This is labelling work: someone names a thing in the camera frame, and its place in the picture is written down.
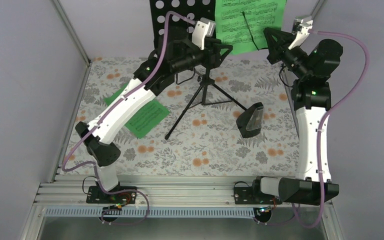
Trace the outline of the green sheet music page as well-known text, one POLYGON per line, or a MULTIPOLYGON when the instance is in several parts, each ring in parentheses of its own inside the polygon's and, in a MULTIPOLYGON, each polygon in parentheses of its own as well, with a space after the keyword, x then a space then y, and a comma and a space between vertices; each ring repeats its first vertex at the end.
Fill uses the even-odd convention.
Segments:
POLYGON ((286 0, 217 0, 216 37, 232 46, 231 55, 266 49, 264 29, 281 29, 286 3, 286 0))
POLYGON ((153 99, 135 113, 124 126, 135 137, 142 139, 169 114, 170 111, 165 106, 153 99))

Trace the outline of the black music stand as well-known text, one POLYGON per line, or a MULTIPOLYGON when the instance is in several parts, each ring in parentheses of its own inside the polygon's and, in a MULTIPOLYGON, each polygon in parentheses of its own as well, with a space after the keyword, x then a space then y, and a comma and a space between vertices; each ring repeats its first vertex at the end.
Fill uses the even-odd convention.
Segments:
MULTIPOLYGON (((152 24, 155 49, 150 53, 147 61, 141 66, 141 70, 137 72, 137 75, 142 76, 143 80, 150 77, 149 82, 145 84, 145 89, 150 90, 155 96, 158 96, 171 84, 178 83, 179 73, 185 71, 170 71, 170 60, 177 58, 178 54, 185 52, 184 47, 186 45, 193 44, 192 33, 197 21, 183 15, 178 15, 174 12, 173 6, 164 4, 162 8, 157 8, 157 2, 155 0, 151 0, 149 3, 151 16, 153 17, 152 24)), ((215 6, 212 3, 209 6, 204 7, 206 12, 204 13, 203 18, 209 19, 208 17, 214 9, 215 6)), ((204 74, 198 74, 197 81, 199 82, 199 88, 194 93, 172 128, 164 137, 166 140, 169 139, 187 110, 194 107, 193 101, 199 94, 202 95, 200 104, 203 106, 208 105, 206 97, 209 86, 214 87, 226 96, 228 98, 228 102, 235 103, 244 111, 248 109, 238 102, 233 96, 229 95, 222 88, 220 88, 214 79, 210 78, 211 70, 213 69, 205 68, 204 74)))

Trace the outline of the black metronome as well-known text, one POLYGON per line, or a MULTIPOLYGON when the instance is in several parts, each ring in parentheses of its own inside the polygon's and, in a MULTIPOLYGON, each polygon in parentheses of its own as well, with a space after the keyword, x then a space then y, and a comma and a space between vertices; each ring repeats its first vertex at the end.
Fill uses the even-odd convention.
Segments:
POLYGON ((241 136, 252 138, 261 133, 264 115, 264 105, 261 102, 254 103, 236 119, 236 125, 241 136))

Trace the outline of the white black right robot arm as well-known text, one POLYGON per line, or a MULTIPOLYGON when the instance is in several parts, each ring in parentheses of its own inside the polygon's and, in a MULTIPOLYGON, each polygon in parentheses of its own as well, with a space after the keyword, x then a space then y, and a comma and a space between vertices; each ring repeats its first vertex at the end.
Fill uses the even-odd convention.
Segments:
POLYGON ((288 33, 271 27, 264 37, 269 51, 267 60, 282 62, 296 77, 291 89, 299 134, 299 160, 294 178, 257 177, 251 186, 251 198, 258 204, 275 199, 283 203, 319 206, 339 194, 332 183, 327 159, 328 113, 332 109, 329 78, 339 66, 343 47, 324 39, 311 53, 301 49, 305 34, 288 33))

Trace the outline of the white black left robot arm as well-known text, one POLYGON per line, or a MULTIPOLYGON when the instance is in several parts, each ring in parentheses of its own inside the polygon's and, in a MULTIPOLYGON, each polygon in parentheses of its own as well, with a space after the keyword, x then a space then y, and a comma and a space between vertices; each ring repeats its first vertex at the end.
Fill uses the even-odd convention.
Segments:
POLYGON ((205 68, 196 95, 208 85, 215 85, 215 81, 210 78, 210 71, 218 68, 232 50, 232 45, 207 35, 194 40, 187 33, 164 33, 160 36, 154 56, 139 66, 120 95, 90 122, 81 121, 76 124, 80 143, 85 145, 88 154, 94 158, 91 164, 96 184, 100 187, 99 196, 104 201, 111 203, 119 197, 120 183, 115 162, 121 151, 114 139, 120 129, 173 84, 176 75, 183 71, 197 66, 205 68))

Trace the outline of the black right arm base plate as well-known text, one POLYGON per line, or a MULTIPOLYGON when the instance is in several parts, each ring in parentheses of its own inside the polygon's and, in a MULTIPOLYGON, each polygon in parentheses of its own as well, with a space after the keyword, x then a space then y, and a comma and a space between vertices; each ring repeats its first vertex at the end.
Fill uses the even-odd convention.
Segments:
POLYGON ((235 186, 233 188, 234 203, 236 205, 281 205, 283 202, 277 197, 265 193, 254 193, 252 187, 235 186))

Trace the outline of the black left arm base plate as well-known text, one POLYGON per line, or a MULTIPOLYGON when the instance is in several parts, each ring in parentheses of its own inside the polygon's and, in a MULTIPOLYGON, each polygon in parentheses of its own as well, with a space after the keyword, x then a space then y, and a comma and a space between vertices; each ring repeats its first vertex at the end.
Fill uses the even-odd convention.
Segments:
POLYGON ((111 192, 124 191, 123 193, 117 194, 106 194, 104 193, 98 185, 90 186, 88 189, 88 196, 86 197, 86 203, 88 204, 134 204, 136 202, 136 192, 137 187, 135 186, 117 186, 111 190, 111 192))

